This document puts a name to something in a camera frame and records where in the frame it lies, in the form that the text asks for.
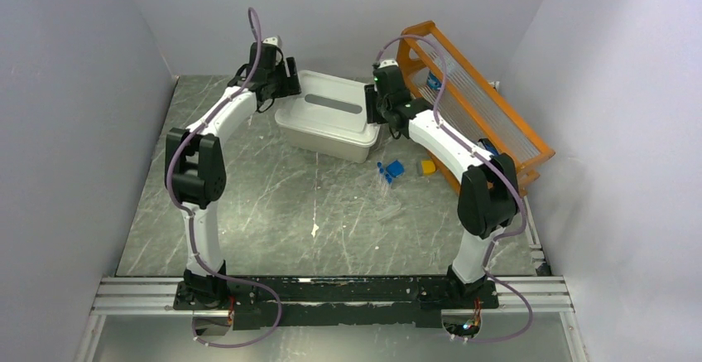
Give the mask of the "white bin lid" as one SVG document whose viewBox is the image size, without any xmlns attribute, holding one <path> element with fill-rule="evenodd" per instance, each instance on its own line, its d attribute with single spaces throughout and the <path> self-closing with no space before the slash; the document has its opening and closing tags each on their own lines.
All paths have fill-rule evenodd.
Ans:
<svg viewBox="0 0 702 362">
<path fill-rule="evenodd" d="M 279 127 L 359 147 L 377 141 L 379 127 L 367 123 L 363 83 L 310 70 L 298 79 L 301 92 L 277 105 Z"/>
</svg>

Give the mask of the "beige plastic bin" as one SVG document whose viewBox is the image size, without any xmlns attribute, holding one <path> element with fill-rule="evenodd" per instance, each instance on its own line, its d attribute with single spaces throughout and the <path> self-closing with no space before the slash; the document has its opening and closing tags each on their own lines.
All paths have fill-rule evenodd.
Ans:
<svg viewBox="0 0 702 362">
<path fill-rule="evenodd" d="M 276 124 L 293 146 L 346 161 L 363 163 L 380 133 L 378 125 L 366 124 L 356 132 L 345 125 L 329 126 L 322 123 L 284 120 L 276 116 Z"/>
</svg>

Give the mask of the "clear test tube rack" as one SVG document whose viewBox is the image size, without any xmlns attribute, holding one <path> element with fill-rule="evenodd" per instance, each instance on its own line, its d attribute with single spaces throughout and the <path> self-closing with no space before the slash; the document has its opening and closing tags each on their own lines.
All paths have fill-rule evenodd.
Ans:
<svg viewBox="0 0 702 362">
<path fill-rule="evenodd" d="M 365 200 L 378 222 L 386 222 L 397 217 L 403 209 L 399 196 L 386 181 L 387 174 L 378 171 L 359 176 L 356 184 L 365 192 Z"/>
</svg>

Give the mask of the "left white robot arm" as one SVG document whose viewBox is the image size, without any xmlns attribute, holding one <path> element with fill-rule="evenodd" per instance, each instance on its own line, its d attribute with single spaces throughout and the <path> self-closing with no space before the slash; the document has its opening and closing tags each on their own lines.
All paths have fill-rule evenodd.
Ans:
<svg viewBox="0 0 702 362">
<path fill-rule="evenodd" d="M 223 145 L 246 119 L 300 91 L 294 58 L 284 55 L 279 37 L 268 37 L 252 43 L 249 62 L 201 118 L 167 133 L 164 181 L 188 242 L 176 310 L 216 309 L 230 302 L 218 228 L 218 201 L 227 184 Z"/>
</svg>

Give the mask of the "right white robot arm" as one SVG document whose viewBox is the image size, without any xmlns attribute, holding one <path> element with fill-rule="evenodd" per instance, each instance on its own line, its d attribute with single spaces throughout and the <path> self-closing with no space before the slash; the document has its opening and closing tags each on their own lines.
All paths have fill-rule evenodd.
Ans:
<svg viewBox="0 0 702 362">
<path fill-rule="evenodd" d="M 517 185 L 514 162 L 505 153 L 493 154 L 470 142 L 431 103 L 412 98 L 394 60 L 373 65 L 373 83 L 364 92 L 369 124 L 386 124 L 392 136 L 421 145 L 459 183 L 457 216 L 464 232 L 447 272 L 446 294 L 454 306 L 466 307 L 486 282 L 491 243 L 517 215 L 511 193 Z"/>
</svg>

